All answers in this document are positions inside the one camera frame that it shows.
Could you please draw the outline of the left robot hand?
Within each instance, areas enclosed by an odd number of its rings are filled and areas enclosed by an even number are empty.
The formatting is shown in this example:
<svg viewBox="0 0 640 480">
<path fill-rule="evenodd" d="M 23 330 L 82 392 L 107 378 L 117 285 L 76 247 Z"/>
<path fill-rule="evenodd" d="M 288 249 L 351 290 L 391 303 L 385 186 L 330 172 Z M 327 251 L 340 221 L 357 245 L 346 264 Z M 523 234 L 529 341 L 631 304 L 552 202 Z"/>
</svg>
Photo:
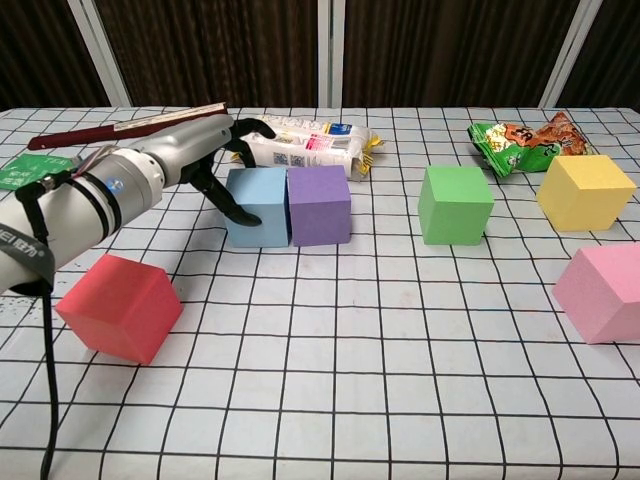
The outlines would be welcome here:
<svg viewBox="0 0 640 480">
<path fill-rule="evenodd" d="M 261 219 L 238 205 L 213 174 L 214 156 L 220 149 L 238 153 L 247 168 L 256 166 L 251 149 L 243 139 L 251 133 L 266 139 L 276 137 L 273 129 L 260 119 L 235 120 L 228 114 L 220 114 L 164 128 L 132 143 L 130 148 L 159 162 L 167 187 L 190 184 L 233 223 L 257 227 Z"/>
</svg>

